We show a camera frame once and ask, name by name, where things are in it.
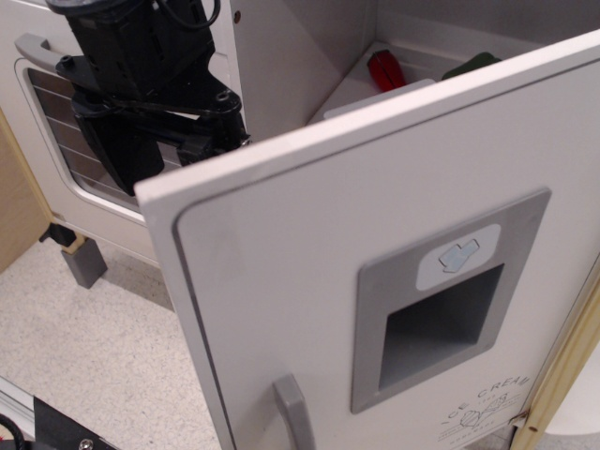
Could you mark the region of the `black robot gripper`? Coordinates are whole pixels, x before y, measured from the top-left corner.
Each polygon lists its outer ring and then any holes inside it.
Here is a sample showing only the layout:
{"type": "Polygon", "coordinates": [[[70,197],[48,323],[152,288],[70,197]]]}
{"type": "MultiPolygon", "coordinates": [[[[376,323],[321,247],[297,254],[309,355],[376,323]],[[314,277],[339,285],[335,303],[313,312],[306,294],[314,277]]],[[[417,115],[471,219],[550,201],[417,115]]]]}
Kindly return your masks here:
{"type": "MultiPolygon", "coordinates": [[[[64,57],[57,73],[121,108],[201,117],[213,138],[190,135],[176,148],[182,166],[215,158],[247,139],[239,96],[209,71],[210,30],[220,13],[200,1],[51,1],[64,16],[82,55],[64,57]]],[[[127,195],[164,169],[157,141],[126,117],[75,118],[97,159],[127,195]]]]}

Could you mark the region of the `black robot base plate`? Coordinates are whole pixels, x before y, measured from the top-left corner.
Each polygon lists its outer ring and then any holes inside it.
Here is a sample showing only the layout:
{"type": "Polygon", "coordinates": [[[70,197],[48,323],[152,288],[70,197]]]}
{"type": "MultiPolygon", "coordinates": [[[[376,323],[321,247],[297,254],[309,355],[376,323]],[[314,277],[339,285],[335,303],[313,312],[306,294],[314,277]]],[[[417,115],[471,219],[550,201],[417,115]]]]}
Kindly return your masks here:
{"type": "Polygon", "coordinates": [[[114,450],[115,447],[94,431],[34,397],[35,441],[52,449],[114,450]]]}

